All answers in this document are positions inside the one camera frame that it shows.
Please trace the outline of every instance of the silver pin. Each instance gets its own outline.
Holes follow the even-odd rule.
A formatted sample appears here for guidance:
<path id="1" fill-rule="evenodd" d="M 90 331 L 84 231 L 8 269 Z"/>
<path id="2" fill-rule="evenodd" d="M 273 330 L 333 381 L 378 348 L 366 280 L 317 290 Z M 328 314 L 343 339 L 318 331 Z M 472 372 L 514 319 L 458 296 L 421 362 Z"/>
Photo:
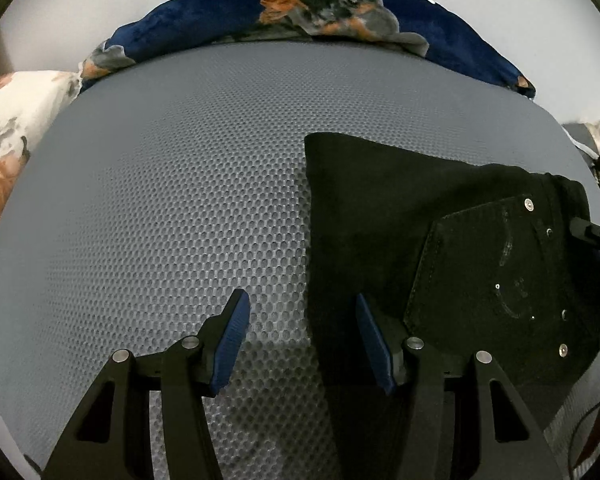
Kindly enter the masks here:
<path id="1" fill-rule="evenodd" d="M 419 337 L 410 337 L 407 339 L 407 346 L 414 350 L 422 350 L 424 348 L 424 341 Z"/>
<path id="2" fill-rule="evenodd" d="M 479 350 L 475 353 L 475 358 L 483 364 L 488 365 L 491 362 L 491 354 L 486 350 Z"/>
<path id="3" fill-rule="evenodd" d="M 120 349 L 113 352 L 111 358 L 117 363 L 123 363 L 129 359 L 129 350 Z"/>
<path id="4" fill-rule="evenodd" d="M 186 348 L 187 350 L 191 350 L 195 347 L 197 347 L 200 344 L 200 339 L 198 339 L 196 336 L 194 335 L 190 335 L 187 336 L 186 338 L 184 338 L 182 340 L 182 347 Z"/>

